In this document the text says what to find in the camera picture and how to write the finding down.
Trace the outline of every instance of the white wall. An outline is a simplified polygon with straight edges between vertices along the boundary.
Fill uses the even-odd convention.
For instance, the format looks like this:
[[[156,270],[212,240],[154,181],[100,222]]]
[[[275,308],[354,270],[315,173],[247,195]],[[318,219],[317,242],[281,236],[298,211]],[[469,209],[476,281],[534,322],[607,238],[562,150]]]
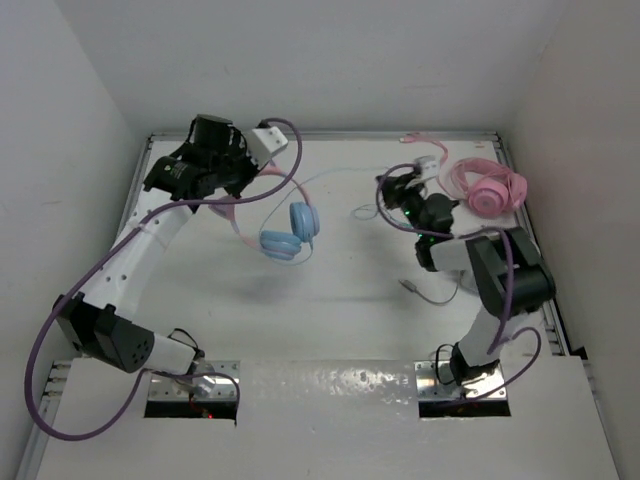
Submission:
[[[134,139],[53,0],[0,3],[0,479],[30,421],[22,376],[59,293],[108,248]],[[69,356],[58,329],[38,366]]]
[[[125,117],[501,127],[565,0],[57,0]]]
[[[624,478],[640,478],[640,3],[574,1],[511,141],[572,343],[584,344]]]

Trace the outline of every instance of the metal mounting plate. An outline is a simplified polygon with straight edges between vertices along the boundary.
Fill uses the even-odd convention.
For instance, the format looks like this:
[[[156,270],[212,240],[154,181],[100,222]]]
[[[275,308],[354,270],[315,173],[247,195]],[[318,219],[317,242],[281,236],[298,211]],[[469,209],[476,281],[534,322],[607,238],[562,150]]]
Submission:
[[[438,371],[443,381],[452,378],[449,361],[440,360]],[[415,362],[416,388],[418,392],[418,406],[420,417],[494,417],[509,416],[507,389],[502,388],[487,398],[449,407],[451,403],[461,398],[473,399],[486,392],[494,390],[504,384],[504,376],[500,366],[490,374],[483,374],[473,380],[458,386],[442,384],[436,376],[436,363],[432,360]]]
[[[204,361],[214,371],[219,373],[225,373],[232,377],[236,382],[240,383],[240,362],[236,360],[229,361]],[[233,383],[225,378],[207,377],[208,383],[212,385],[208,397],[196,397],[194,403],[199,402],[210,403],[229,403],[235,402],[236,389]],[[147,402],[161,404],[161,403],[188,403],[189,392],[188,389],[182,387],[180,384],[170,378],[159,377],[152,375],[151,382],[149,382],[149,393],[147,395]]]

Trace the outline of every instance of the headphone headband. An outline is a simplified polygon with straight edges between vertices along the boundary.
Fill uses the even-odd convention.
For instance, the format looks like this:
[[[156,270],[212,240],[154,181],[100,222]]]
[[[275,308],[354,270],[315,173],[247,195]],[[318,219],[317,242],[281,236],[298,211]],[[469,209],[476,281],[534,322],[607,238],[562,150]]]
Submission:
[[[440,167],[449,158],[449,150],[440,141],[426,134],[413,132],[400,139],[402,143],[425,142],[442,149]],[[482,175],[482,178],[469,185],[467,172]],[[527,180],[510,168],[492,162],[486,158],[471,157],[455,163],[449,172],[451,183],[462,193],[453,195],[437,177],[438,185],[450,197],[466,200],[476,213],[486,217],[496,217],[505,211],[513,211],[522,206],[527,196]]]
[[[258,173],[258,177],[266,176],[286,177],[287,174],[278,167],[267,166]],[[260,242],[251,237],[247,237],[240,232],[235,216],[235,204],[210,205],[211,211],[229,220],[233,231],[237,233],[242,241],[251,248],[265,253],[271,258],[289,260],[300,251],[302,242],[310,243],[315,235],[320,231],[318,214],[313,205],[307,190],[295,179],[291,179],[296,189],[302,195],[304,203],[296,202],[289,206],[289,218],[293,234],[282,232],[263,231],[260,233]]]

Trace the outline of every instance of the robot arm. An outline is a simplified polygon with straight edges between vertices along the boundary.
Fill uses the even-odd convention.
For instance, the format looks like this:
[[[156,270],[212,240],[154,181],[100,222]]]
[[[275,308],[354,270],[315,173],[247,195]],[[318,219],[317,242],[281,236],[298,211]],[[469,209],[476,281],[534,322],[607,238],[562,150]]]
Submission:
[[[470,271],[478,287],[482,305],[469,332],[453,348],[449,367],[455,382],[492,372],[498,365],[506,339],[521,325],[529,313],[555,296],[555,283],[537,248],[521,227],[505,230],[513,253],[514,284],[511,308],[499,341],[501,320],[506,303],[507,260],[500,236],[478,235],[454,239],[452,210],[458,201],[434,193],[422,197],[420,166],[399,176],[380,177],[384,204],[401,208],[413,228],[435,235],[422,234],[416,242],[416,256],[428,271]]]
[[[260,125],[242,134],[228,120],[198,115],[185,143],[159,159],[147,175],[133,213],[115,243],[140,227],[145,215],[172,201],[202,199],[218,188],[239,197],[287,143],[276,127]],[[191,346],[129,320],[153,268],[196,210],[172,208],[145,224],[64,307],[57,320],[78,350],[127,373],[146,368],[185,374],[193,361],[203,356]]]

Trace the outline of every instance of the white table surface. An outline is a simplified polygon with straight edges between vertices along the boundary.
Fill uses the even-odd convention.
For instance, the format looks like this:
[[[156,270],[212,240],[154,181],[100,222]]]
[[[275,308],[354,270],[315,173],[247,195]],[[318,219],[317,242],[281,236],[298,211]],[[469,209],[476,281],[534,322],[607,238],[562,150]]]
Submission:
[[[523,361],[506,361],[506,374]],[[237,428],[229,420],[143,418],[143,385],[103,435],[49,440],[37,478],[617,478],[579,358],[541,358],[509,389],[512,416],[494,418],[420,420],[412,367],[388,360],[243,361]],[[131,383],[96,360],[75,360],[55,426],[96,428]]]
[[[179,144],[154,142],[147,171]],[[446,145],[451,160],[474,155],[496,160],[488,141]],[[439,149],[397,140],[313,140],[304,142],[303,153],[296,176],[300,181],[334,168],[410,162],[421,155],[439,155]],[[294,158],[292,142],[277,161],[287,169]],[[373,202],[374,177],[382,171],[334,173],[306,186],[320,214],[321,232],[313,257],[296,267],[277,265],[251,250],[227,222],[201,208],[160,261],[133,320],[164,334],[173,327],[185,328],[214,358],[419,359],[441,343],[456,342],[473,322],[479,298],[460,291],[451,304],[436,307],[410,294],[399,278],[413,281],[436,299],[450,295],[454,279],[418,265],[415,235],[396,231],[380,218],[358,221],[350,214]],[[244,195],[265,191],[278,181],[257,179]],[[431,191],[438,190],[435,182],[429,185]],[[283,196],[238,207],[243,232],[257,235]],[[288,204],[299,199],[292,195],[267,228],[290,232]],[[488,222],[465,206],[457,207],[454,216],[455,232],[489,223],[515,225],[513,215]],[[541,314],[528,321],[536,327],[542,322]],[[519,356],[534,346],[535,339],[527,338],[503,355]],[[543,354],[549,354],[546,342],[543,348]]]

